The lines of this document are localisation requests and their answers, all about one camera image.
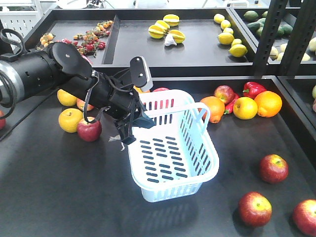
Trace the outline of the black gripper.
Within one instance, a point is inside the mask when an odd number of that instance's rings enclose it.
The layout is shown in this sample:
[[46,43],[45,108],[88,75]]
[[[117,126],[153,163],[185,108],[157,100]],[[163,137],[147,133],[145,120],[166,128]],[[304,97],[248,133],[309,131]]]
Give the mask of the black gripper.
[[[136,141],[132,134],[132,126],[146,129],[156,126],[153,119],[145,113],[146,108],[133,84],[106,81],[103,86],[107,92],[103,112],[116,119],[114,124],[122,143],[130,145]],[[130,121],[124,121],[129,116],[133,116],[132,126]]]

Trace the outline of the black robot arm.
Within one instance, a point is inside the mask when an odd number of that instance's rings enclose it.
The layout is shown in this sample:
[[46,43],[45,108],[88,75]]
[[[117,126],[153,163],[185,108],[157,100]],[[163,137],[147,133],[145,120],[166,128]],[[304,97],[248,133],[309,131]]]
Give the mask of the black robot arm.
[[94,70],[73,45],[54,42],[43,50],[29,51],[19,33],[16,33],[17,40],[9,39],[8,33],[13,30],[1,29],[1,40],[18,49],[0,57],[0,103],[9,113],[25,99],[60,88],[93,105],[100,113],[110,115],[121,141],[127,145],[135,140],[133,127],[155,126],[137,91],[147,91],[153,86],[142,56],[132,58],[122,76],[108,76]]

